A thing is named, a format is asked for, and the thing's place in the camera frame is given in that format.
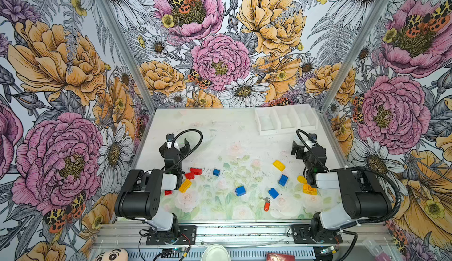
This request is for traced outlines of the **yellow lego brick top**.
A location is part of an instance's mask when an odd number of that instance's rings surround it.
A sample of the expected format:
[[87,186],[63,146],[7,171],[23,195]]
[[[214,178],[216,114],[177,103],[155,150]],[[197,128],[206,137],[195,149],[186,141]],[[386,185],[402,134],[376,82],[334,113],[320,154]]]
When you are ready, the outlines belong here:
[[280,172],[283,172],[286,169],[286,166],[282,162],[280,162],[279,160],[275,160],[273,162],[273,166],[275,168],[277,168]]

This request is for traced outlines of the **red lego brick long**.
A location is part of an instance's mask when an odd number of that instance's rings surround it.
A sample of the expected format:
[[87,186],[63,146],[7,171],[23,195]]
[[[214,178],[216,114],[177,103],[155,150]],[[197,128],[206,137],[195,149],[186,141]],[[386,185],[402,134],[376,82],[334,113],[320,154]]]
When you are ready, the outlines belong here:
[[191,169],[190,169],[190,172],[191,172],[193,175],[197,175],[197,176],[202,175],[202,169],[191,168]]

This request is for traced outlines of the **yellow curved lego brick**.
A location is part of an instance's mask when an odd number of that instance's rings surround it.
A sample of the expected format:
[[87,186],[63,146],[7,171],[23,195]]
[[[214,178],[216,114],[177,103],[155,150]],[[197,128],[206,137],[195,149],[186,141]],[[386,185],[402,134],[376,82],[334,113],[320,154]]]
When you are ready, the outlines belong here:
[[307,184],[307,179],[304,176],[298,176],[297,181],[301,184]]

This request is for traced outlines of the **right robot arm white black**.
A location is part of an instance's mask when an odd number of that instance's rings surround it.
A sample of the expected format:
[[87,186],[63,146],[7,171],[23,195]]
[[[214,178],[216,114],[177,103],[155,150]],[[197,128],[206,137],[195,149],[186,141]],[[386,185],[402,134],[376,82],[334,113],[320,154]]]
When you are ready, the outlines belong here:
[[340,203],[313,215],[301,233],[321,243],[361,224],[382,223],[391,219],[401,207],[402,194],[395,182],[384,173],[365,167],[329,169],[326,149],[315,134],[296,130],[291,155],[302,160],[306,185],[312,190],[336,190]]

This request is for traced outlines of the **white three-compartment bin tray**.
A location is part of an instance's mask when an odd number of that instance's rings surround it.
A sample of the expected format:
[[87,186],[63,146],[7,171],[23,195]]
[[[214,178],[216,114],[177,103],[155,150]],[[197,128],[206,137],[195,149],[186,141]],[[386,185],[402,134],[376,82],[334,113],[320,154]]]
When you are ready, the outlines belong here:
[[314,131],[319,119],[309,104],[258,107],[254,109],[260,136],[295,133],[297,129]]

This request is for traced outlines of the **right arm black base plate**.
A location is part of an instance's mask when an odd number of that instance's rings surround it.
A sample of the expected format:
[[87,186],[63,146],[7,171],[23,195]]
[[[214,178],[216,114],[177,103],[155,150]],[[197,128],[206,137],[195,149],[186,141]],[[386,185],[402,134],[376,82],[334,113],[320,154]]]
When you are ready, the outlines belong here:
[[341,244],[343,239],[337,230],[320,229],[313,230],[307,224],[295,224],[290,227],[287,236],[293,239],[295,244]]

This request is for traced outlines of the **yellow orange lego brick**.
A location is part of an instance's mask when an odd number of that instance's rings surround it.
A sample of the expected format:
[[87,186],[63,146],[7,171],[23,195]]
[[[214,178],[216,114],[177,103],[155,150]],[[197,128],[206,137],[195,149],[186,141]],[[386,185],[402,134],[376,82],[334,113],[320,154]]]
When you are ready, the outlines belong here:
[[316,196],[317,195],[317,189],[312,188],[309,184],[303,184],[303,193]]

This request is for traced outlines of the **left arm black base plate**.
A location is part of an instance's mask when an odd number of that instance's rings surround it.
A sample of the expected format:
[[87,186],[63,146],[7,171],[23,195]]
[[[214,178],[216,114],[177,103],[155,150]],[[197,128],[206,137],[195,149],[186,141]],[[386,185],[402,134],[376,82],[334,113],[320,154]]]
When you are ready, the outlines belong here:
[[178,226],[169,231],[157,231],[147,236],[148,246],[195,245],[196,226]]

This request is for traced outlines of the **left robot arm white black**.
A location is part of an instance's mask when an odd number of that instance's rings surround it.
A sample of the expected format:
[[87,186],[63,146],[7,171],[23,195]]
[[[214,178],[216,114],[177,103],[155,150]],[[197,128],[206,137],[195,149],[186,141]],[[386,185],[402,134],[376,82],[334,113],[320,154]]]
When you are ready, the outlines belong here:
[[166,136],[159,148],[164,159],[162,169],[129,171],[116,199],[117,217],[143,222],[149,226],[147,245],[181,244],[181,230],[177,216],[160,206],[165,191],[180,190],[184,178],[181,159],[191,151],[187,140],[177,143],[177,136]]

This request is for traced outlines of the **red lego brick small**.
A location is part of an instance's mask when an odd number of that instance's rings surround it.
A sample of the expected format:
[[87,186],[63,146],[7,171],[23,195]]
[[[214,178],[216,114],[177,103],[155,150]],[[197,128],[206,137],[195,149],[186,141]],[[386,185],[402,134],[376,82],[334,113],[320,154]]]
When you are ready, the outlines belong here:
[[185,173],[184,176],[186,177],[187,180],[195,179],[195,174],[194,173]]

